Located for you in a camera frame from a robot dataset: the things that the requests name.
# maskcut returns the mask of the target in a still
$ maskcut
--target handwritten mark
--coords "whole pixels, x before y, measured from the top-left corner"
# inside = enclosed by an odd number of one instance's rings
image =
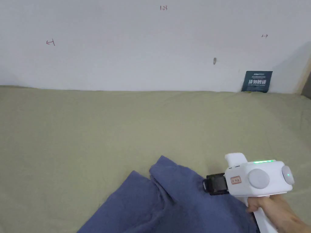
[[[54,44],[53,38],[52,38],[52,41],[50,41],[50,42],[48,42],[48,40],[46,41],[47,44],[52,43],[52,42],[53,42],[53,44]]]

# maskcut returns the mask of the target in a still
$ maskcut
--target crumpled fabric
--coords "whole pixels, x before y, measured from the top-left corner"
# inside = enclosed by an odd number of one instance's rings
[[[244,203],[230,194],[210,196],[202,181],[161,156],[150,179],[132,171],[78,233],[256,232]]]

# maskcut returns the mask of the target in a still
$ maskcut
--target human hand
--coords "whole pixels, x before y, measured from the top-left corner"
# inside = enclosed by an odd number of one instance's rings
[[[289,204],[279,194],[270,197],[249,197],[247,201],[248,212],[255,212],[259,207],[262,208],[279,232],[311,232],[310,228],[296,216]]]

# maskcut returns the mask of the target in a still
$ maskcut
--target green indicator light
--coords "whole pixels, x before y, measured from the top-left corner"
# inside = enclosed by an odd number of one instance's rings
[[[265,160],[265,161],[256,161],[254,163],[262,163],[262,162],[273,162],[274,160]]]

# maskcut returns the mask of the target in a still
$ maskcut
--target bed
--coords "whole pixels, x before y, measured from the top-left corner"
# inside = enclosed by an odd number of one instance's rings
[[[311,224],[311,100],[293,94],[105,92],[0,87],[0,233],[76,232],[161,155],[201,176],[224,155],[277,159]]]

